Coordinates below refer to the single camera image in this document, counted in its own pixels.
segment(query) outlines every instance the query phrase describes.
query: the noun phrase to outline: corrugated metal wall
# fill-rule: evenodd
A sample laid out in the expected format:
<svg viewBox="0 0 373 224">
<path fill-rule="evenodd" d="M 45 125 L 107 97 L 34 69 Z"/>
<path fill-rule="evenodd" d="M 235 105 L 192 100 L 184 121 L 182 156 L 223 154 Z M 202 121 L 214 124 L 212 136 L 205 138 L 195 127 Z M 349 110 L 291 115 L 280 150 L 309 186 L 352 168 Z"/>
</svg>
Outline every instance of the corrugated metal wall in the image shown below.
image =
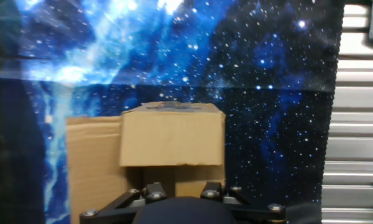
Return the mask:
<svg viewBox="0 0 373 224">
<path fill-rule="evenodd" d="M 325 174 L 323 223 L 373 223 L 373 43 L 370 5 L 344 8 Z"/>
</svg>

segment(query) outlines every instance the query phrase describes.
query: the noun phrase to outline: starry space tapestry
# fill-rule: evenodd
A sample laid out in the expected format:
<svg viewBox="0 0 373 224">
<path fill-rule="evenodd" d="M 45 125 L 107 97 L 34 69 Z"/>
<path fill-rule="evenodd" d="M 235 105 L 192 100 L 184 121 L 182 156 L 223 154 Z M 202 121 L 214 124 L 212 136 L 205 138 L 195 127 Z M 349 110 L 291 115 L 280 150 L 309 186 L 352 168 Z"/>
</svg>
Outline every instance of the starry space tapestry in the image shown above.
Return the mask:
<svg viewBox="0 0 373 224">
<path fill-rule="evenodd" d="M 65 118 L 177 100 L 226 114 L 227 184 L 287 205 L 291 223 L 320 223 L 343 6 L 1 0 L 0 121 L 14 197 L 0 212 L 13 209 L 11 223 L 69 223 Z"/>
</svg>

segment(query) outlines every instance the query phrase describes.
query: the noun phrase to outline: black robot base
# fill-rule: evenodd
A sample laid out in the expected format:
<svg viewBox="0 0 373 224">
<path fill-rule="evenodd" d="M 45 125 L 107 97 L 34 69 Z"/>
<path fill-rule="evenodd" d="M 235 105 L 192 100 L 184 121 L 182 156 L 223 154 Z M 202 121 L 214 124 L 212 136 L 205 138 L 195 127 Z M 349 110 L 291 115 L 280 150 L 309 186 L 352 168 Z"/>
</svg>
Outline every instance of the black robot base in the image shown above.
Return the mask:
<svg viewBox="0 0 373 224">
<path fill-rule="evenodd" d="M 236 224 L 286 223 L 283 205 L 261 206 L 243 197 L 240 187 L 207 182 L 200 198 L 167 198 L 160 183 L 130 189 L 101 210 L 80 214 L 80 224 Z"/>
</svg>

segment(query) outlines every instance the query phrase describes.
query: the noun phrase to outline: cardboard box flap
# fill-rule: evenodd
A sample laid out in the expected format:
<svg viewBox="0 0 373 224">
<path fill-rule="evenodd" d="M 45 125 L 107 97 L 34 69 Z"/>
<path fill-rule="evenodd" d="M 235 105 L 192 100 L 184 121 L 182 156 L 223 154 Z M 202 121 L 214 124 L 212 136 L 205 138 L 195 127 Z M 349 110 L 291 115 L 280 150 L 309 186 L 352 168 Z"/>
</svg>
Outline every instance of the cardboard box flap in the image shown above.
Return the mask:
<svg viewBox="0 0 373 224">
<path fill-rule="evenodd" d="M 87 209 L 103 208 L 134 186 L 139 170 L 119 167 L 120 117 L 67 119 L 71 223 Z"/>
<path fill-rule="evenodd" d="M 176 112 L 176 113 L 221 113 L 215 105 L 211 103 L 180 103 L 178 101 L 150 102 L 136 107 L 122 114 L 130 112 Z"/>
<path fill-rule="evenodd" d="M 122 116 L 120 165 L 223 165 L 224 124 L 213 104 L 147 103 Z"/>
</svg>

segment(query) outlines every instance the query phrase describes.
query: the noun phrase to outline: blue nebula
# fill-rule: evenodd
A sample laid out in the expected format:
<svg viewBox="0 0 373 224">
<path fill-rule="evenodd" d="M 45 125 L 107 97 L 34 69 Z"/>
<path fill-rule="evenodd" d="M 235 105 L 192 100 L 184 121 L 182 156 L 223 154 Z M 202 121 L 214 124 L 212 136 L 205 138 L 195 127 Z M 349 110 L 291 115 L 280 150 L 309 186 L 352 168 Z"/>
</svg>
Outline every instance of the blue nebula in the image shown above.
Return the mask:
<svg viewBox="0 0 373 224">
<path fill-rule="evenodd" d="M 228 115 L 227 159 L 237 159 L 237 149 L 243 149 L 260 156 L 255 159 L 264 161 L 269 179 L 287 181 L 282 174 L 288 158 L 276 137 L 311 78 L 309 70 L 295 65 L 302 53 L 287 57 L 295 50 L 282 36 L 305 34 L 310 25 L 295 18 L 291 3 L 279 8 L 237 0 L 16 4 L 22 18 L 15 40 L 19 55 L 46 58 L 22 62 L 45 140 L 46 224 L 70 222 L 65 118 L 117 116 L 148 101 L 214 103 Z M 281 26 L 286 22 L 294 30 Z M 232 184 L 243 181 L 236 166 L 239 161 L 227 168 Z"/>
</svg>

